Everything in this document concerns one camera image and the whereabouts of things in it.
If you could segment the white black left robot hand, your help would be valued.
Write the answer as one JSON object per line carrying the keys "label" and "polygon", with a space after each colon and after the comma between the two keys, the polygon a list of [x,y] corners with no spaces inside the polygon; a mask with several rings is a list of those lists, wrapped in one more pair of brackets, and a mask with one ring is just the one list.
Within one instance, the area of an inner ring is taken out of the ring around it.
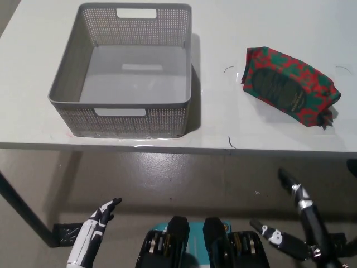
{"label": "white black left robot hand", "polygon": [[114,198],[103,204],[83,223],[67,260],[67,268],[93,267],[107,224],[114,218],[112,212],[121,201],[121,198]]}

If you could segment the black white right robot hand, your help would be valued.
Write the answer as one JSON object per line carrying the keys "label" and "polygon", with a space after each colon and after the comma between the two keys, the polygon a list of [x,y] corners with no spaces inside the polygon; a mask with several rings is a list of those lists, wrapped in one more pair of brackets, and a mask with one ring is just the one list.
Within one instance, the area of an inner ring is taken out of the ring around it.
{"label": "black white right robot hand", "polygon": [[278,169],[278,179],[282,188],[293,198],[306,240],[303,241],[256,219],[250,220],[250,225],[271,246],[295,260],[312,260],[317,267],[348,267],[339,260],[339,247],[334,243],[333,236],[328,233],[317,206],[304,186],[283,168]]}

